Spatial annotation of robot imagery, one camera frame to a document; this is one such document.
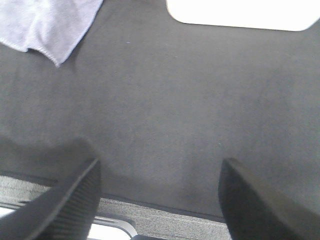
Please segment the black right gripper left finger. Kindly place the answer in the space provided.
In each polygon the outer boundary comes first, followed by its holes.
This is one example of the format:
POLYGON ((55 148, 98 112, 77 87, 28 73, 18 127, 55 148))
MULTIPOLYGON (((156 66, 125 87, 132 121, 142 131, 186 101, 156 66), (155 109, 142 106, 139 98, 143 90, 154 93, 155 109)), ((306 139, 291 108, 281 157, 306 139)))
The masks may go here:
POLYGON ((85 240, 101 198, 101 163, 89 159, 56 186, 0 219, 2 240, 85 240))

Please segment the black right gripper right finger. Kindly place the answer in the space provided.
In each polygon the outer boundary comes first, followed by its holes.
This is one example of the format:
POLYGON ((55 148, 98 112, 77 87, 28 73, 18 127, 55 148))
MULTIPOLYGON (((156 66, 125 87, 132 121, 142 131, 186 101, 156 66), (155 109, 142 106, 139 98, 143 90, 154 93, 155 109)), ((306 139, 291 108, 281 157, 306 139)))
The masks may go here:
POLYGON ((320 216, 234 158, 222 161, 218 198, 233 240, 318 240, 320 216))

